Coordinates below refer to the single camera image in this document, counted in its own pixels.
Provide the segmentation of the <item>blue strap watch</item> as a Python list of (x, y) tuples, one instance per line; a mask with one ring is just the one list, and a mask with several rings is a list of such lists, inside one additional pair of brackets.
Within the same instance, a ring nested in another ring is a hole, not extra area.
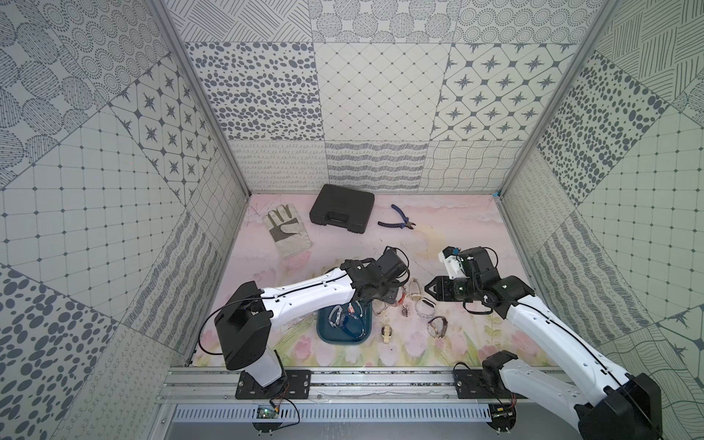
[(367, 335), (366, 321), (363, 316), (346, 311), (345, 322), (342, 326), (342, 330), (350, 338), (361, 340)]

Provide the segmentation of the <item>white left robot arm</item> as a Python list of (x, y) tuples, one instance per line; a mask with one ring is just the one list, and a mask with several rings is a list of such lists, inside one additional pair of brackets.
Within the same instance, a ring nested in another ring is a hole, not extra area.
[(220, 350), (201, 352), (221, 357), (227, 370), (243, 370), (262, 388), (284, 381), (282, 361), (268, 347), (271, 330), (329, 306), (375, 300), (392, 304), (410, 280), (410, 260), (397, 247), (386, 247), (379, 258), (344, 260), (313, 279), (275, 288), (256, 282), (241, 284), (225, 305), (207, 317), (214, 323)]

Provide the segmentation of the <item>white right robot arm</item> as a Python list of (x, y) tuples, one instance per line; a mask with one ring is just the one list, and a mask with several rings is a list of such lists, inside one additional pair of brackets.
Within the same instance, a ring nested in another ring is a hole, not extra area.
[(523, 331), (568, 376), (560, 381), (499, 351), (482, 363), (493, 392), (524, 396), (574, 427), (584, 439), (661, 439), (662, 392), (648, 375), (634, 375), (563, 323), (516, 276), (502, 277), (485, 247), (446, 247), (438, 258), (447, 273), (425, 291), (438, 302), (479, 303)]

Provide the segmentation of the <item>teal storage tray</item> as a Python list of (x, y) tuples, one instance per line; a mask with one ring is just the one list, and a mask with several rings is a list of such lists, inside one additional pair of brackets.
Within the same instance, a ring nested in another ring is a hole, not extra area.
[(372, 317), (371, 304), (352, 301), (328, 306), (317, 312), (317, 335), (331, 345), (359, 345), (370, 336)]

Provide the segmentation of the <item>black plastic tool case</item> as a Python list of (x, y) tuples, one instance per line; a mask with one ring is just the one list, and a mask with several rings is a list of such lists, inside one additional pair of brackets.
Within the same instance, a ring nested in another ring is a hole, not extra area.
[(313, 224), (333, 226), (363, 234), (375, 204), (375, 195), (343, 186), (325, 184), (309, 213)]

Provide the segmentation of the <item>grey work glove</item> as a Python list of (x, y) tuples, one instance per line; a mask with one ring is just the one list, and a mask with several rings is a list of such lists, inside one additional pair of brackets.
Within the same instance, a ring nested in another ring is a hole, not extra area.
[(262, 216), (262, 221), (283, 259), (291, 258), (313, 246), (304, 222), (293, 205), (279, 205), (269, 210)]

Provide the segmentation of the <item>aluminium mounting rail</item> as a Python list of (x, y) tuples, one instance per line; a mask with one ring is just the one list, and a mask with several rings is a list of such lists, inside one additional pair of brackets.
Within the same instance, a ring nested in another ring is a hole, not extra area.
[[(508, 392), (491, 392), (479, 368), (308, 368), (288, 370), (284, 397), (294, 403), (443, 402), (509, 403)], [(173, 368), (158, 403), (269, 403), (278, 401), (254, 379), (224, 368)]]

